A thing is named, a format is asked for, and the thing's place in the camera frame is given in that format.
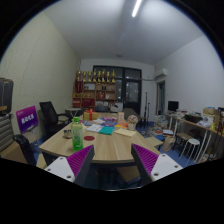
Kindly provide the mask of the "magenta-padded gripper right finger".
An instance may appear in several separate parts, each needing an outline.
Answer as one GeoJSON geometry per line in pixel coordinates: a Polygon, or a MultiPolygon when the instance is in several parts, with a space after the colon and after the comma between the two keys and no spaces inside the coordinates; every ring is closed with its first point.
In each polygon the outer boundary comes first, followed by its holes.
{"type": "Polygon", "coordinates": [[[182,169],[168,155],[157,155],[137,144],[131,145],[131,154],[135,160],[143,185],[150,184],[182,169]]]}

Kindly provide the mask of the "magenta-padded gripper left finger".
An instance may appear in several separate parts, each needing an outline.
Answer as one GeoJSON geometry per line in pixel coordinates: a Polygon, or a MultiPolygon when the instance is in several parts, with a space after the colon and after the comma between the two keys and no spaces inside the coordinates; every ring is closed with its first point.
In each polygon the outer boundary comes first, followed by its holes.
{"type": "Polygon", "coordinates": [[[58,157],[46,168],[46,171],[82,186],[93,157],[94,146],[90,145],[69,157],[58,157]]]}

